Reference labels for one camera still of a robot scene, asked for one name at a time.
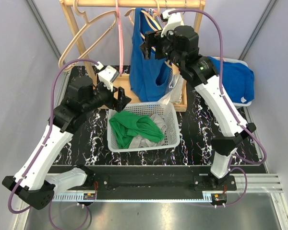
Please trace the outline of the pink plastic hanger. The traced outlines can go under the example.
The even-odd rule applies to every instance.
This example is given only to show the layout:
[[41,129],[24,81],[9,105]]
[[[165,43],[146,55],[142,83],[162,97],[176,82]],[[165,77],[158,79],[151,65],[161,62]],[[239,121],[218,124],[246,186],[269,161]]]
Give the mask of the pink plastic hanger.
[[122,24],[119,11],[119,1],[115,0],[116,15],[118,21],[118,35],[119,35],[119,74],[123,74],[123,61],[124,61],[124,45],[123,45],[123,33],[122,33]]

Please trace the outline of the cream wooden hanger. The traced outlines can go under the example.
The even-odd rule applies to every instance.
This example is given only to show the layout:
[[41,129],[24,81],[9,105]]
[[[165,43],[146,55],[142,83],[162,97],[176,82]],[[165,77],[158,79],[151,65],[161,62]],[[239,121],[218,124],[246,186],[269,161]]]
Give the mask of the cream wooden hanger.
[[[159,31],[162,30],[163,28],[161,27],[161,24],[157,22],[158,17],[160,16],[160,4],[158,0],[155,0],[157,10],[152,9],[152,15],[150,15],[147,11],[141,10],[141,13],[144,15],[144,18],[149,25],[149,27],[153,31]],[[124,15],[125,17],[129,17],[130,22],[132,25],[134,25],[133,18],[135,18],[135,8],[130,8]]]

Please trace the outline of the grey tank top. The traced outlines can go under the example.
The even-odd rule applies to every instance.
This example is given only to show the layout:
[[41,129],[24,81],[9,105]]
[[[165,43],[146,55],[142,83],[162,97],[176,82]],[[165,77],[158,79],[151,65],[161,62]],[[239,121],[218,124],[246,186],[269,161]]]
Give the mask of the grey tank top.
[[[162,134],[164,135],[167,130],[167,125],[162,117],[158,114],[153,114],[150,116],[150,119],[156,124],[156,126],[160,129]],[[136,148],[149,148],[162,146],[165,143],[165,137],[163,137],[158,143],[152,142],[147,138],[142,137],[141,135],[137,135],[134,137],[129,145],[130,149]]]

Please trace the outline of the green tank top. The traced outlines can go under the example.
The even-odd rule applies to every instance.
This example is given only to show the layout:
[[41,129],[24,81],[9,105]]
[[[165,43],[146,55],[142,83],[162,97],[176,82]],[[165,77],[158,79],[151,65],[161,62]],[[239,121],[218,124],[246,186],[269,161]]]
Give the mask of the green tank top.
[[137,136],[155,144],[165,138],[161,129],[147,115],[137,115],[124,110],[115,113],[110,118],[109,124],[120,149],[129,148],[132,140]]

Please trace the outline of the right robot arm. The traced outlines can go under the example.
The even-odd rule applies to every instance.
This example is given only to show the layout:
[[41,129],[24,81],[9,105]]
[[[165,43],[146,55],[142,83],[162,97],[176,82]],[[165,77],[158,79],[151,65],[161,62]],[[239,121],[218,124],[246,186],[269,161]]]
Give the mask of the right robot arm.
[[168,59],[182,77],[202,96],[220,126],[222,136],[211,141],[215,151],[210,173],[195,181],[195,188],[221,190],[229,182],[229,165],[238,146],[256,130],[248,123],[226,93],[218,70],[210,58],[199,54],[198,34],[181,25],[166,33],[146,32],[140,49],[146,60],[154,47],[156,59]]

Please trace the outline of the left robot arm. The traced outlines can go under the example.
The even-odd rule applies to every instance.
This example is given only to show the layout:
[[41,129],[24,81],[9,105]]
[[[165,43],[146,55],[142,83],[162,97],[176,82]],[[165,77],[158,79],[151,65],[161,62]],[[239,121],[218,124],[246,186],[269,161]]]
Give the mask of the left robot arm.
[[2,185],[17,195],[29,207],[41,210],[56,194],[74,187],[88,190],[94,185],[95,173],[84,165],[77,165],[57,176],[48,176],[54,160],[91,111],[106,106],[122,111],[131,98],[122,87],[108,89],[100,82],[93,86],[89,77],[77,77],[67,87],[60,105],[53,110],[43,137],[25,165],[14,176],[6,176]]

